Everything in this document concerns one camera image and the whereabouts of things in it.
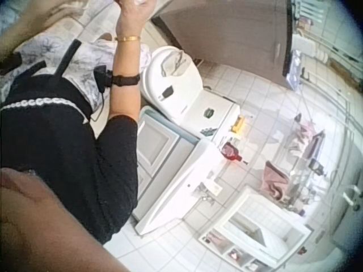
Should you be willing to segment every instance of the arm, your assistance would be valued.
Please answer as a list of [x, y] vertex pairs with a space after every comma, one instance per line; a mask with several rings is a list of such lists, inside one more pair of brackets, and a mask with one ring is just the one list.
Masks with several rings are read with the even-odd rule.
[[1, 265], [6, 271], [128, 270], [38, 177], [1, 170]]
[[62, 8], [67, 0], [32, 0], [19, 21], [9, 27], [0, 38], [0, 63], [23, 42], [46, 30], [60, 19], [79, 11]]
[[[121, 0], [121, 15], [117, 23], [118, 37], [138, 36], [155, 9], [156, 0], [147, 0], [142, 5], [135, 5], [134, 0]], [[134, 77], [140, 72], [140, 42], [119, 42], [113, 62], [113, 75]], [[109, 119], [118, 115], [126, 115], [138, 120], [141, 107], [141, 94], [138, 86], [111, 88]]]

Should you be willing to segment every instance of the soap bottle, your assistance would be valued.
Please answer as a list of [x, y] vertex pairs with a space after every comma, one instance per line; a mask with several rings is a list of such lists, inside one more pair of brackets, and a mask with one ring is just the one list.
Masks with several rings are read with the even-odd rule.
[[235, 148], [230, 142], [226, 143], [222, 148], [222, 155], [228, 160], [237, 160], [239, 162], [242, 161], [242, 157], [239, 155], [239, 151]]

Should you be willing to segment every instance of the wrist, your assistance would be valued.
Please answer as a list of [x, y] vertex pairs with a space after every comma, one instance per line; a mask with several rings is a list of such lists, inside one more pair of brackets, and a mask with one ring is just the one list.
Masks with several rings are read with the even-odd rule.
[[126, 29], [126, 30], [121, 30], [117, 33], [118, 37], [140, 37], [141, 36], [141, 30], [137, 30], [137, 29]]

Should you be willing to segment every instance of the pink towel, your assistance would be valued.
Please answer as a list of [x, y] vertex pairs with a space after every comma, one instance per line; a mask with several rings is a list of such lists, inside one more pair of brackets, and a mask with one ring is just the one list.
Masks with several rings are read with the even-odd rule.
[[263, 172], [261, 189], [265, 190], [275, 200], [279, 201], [285, 195], [289, 184], [290, 178], [278, 170], [270, 161], [267, 161]]

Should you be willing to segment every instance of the faucet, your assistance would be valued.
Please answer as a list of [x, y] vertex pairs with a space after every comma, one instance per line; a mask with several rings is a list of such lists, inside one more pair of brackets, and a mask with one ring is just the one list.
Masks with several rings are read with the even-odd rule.
[[209, 195], [209, 190], [206, 188], [206, 186], [202, 182], [196, 188], [195, 192], [201, 196], [202, 201], [209, 202], [211, 206], [213, 206], [214, 203], [216, 202], [216, 200]]

